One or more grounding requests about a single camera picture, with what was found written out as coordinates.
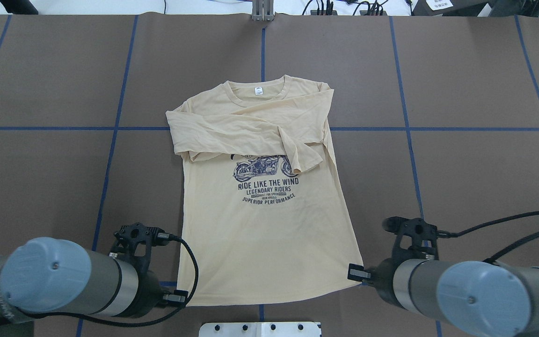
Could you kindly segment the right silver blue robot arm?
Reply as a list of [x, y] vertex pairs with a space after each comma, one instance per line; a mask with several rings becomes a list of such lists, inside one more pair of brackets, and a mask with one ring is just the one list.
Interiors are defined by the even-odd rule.
[[539, 267], [388, 258], [368, 269], [351, 263], [347, 277], [475, 337], [539, 337]]

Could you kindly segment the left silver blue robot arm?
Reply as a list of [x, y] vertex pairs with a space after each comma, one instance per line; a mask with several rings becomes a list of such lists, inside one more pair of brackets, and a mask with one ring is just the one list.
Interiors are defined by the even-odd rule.
[[161, 286], [147, 256], [39, 237], [0, 255], [0, 337], [32, 337], [34, 322], [52, 316], [145, 328], [176, 315], [194, 293]]

